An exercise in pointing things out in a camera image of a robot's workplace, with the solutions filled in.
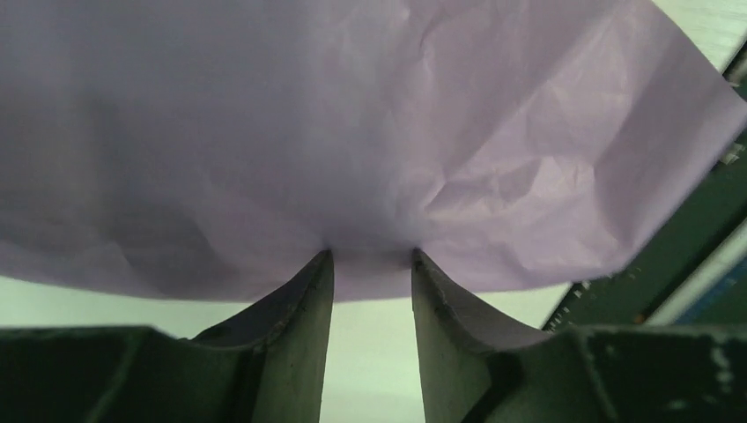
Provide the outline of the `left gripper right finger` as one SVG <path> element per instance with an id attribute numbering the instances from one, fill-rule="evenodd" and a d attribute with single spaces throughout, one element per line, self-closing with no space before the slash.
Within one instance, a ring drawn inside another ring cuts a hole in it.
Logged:
<path id="1" fill-rule="evenodd" d="M 411 254 L 428 422 L 743 422 L 744 325 L 545 332 Z"/>

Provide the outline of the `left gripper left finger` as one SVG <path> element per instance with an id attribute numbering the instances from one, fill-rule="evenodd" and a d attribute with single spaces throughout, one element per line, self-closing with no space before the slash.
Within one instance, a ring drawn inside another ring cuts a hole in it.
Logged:
<path id="1" fill-rule="evenodd" d="M 334 296 L 330 251 L 200 332 L 57 327 L 1 333 L 4 422 L 316 422 Z"/>

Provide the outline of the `pink wrapping paper sheet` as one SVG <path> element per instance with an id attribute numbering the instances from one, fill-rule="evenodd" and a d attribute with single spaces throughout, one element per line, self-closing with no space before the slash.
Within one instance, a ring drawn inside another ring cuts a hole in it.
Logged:
<path id="1" fill-rule="evenodd" d="M 650 1 L 4 1 L 1 272 L 337 298 L 629 264 L 746 123 Z"/>

